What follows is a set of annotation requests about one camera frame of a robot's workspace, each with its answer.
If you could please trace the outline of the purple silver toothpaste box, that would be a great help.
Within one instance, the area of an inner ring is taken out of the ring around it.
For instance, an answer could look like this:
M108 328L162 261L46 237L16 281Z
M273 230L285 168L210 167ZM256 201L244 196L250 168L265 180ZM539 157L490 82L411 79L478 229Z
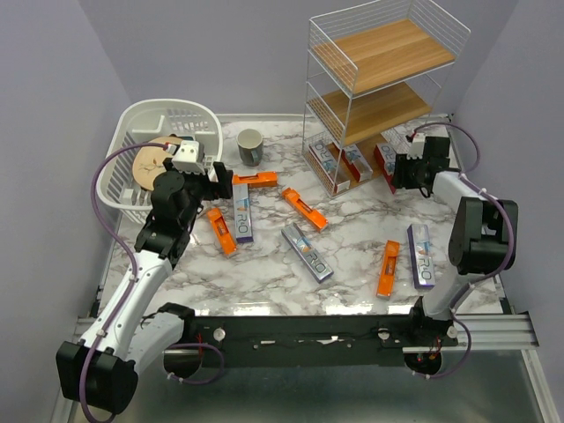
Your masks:
M430 290L435 286L436 281L428 226L410 224L407 228L407 239L413 284L418 289Z
M247 184L233 185L234 233L238 243L251 243L254 240L250 210L249 188Z
M334 274L334 271L320 252L311 244L307 236L295 223L283 227L281 234L300 260L306 265L317 283L321 284Z

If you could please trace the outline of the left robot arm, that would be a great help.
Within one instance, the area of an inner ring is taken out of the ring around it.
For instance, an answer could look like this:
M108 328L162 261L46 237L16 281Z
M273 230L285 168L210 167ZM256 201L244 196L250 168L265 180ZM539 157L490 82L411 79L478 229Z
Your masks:
M152 297L171 276L188 247L204 201L233 195L232 171L213 164L211 180L195 161L165 161L153 183L152 209L127 254L130 267L106 308L77 343L63 342L56 365L63 396L78 401L91 422L93 407L122 413L133 398L139 376L168 347L189 346L196 335L194 313L171 306L140 330Z

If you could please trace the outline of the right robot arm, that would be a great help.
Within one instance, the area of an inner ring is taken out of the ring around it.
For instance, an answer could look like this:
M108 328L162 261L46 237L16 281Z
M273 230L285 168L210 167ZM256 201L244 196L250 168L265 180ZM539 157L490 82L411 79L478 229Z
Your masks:
M396 156L391 179L396 189L419 189L456 211L448 244L449 272L423 295L423 315L405 324L405 334L415 345L435 338L435 321L450 320L474 286L511 268L516 260L517 203L480 188L450 162L447 137L415 134L408 152Z

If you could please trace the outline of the dark green ceramic mug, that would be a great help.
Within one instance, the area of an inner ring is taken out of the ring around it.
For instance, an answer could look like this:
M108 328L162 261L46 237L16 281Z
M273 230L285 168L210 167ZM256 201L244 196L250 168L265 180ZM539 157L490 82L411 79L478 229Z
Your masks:
M239 133L236 141L243 164L257 167L263 157L263 135L258 130L245 129Z

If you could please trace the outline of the orange toothpaste box near mug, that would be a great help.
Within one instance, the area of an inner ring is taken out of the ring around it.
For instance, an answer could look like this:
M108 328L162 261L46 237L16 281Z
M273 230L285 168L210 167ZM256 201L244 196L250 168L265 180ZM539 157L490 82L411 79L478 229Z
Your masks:
M245 176L235 174L232 184L248 185L250 188L271 188L278 185L278 175L276 172L259 172Z

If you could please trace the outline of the beige painted plate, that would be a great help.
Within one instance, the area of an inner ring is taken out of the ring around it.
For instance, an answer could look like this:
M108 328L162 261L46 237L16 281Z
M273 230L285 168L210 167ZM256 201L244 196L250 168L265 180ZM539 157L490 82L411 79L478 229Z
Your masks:
M172 157L173 155L162 147L140 148L132 164L134 181L142 189L153 191L154 180L166 171L164 160Z

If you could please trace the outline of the orange toothpaste box left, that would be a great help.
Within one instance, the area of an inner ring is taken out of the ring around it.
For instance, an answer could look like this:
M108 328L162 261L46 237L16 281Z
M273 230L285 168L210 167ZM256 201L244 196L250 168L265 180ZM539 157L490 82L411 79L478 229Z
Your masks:
M216 234L219 245L226 256L232 255L237 247L233 236L231 235L223 214L219 208L212 208L206 216L211 223L212 229Z

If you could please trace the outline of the white plastic dish basket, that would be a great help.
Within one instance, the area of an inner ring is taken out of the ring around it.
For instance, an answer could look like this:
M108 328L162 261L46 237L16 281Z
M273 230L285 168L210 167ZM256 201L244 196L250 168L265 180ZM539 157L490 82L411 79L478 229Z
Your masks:
M179 99L142 100L126 108L108 153L171 134L195 136L204 144L204 156L214 155L215 161L221 160L223 133L218 117L199 103ZM132 164L138 152L139 149L124 152L106 165L96 192L102 203L130 221L143 224L152 205L151 191L142 189L133 179Z

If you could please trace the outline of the orange toothpaste box centre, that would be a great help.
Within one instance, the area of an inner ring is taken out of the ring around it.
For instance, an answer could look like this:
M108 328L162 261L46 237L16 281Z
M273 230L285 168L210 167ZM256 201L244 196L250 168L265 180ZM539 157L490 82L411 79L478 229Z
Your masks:
M305 203L301 195L292 188L286 188L281 196L296 210L317 232L322 232L329 225L329 221L315 208Z

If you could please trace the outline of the orange toothpaste box right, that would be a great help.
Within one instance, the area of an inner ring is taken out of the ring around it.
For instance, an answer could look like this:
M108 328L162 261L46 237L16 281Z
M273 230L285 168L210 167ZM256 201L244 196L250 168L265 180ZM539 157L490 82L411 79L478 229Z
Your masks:
M400 244L397 241L387 241L382 259L382 270L375 291L377 297L388 299L392 294L399 250Z

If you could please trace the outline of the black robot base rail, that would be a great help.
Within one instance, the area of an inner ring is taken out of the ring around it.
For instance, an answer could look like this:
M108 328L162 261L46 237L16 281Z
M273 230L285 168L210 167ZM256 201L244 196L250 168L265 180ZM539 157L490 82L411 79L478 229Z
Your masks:
M401 367L412 353L458 344L452 321L435 321L416 305L406 315L198 316L167 303L182 319L179 344L197 348L206 367Z

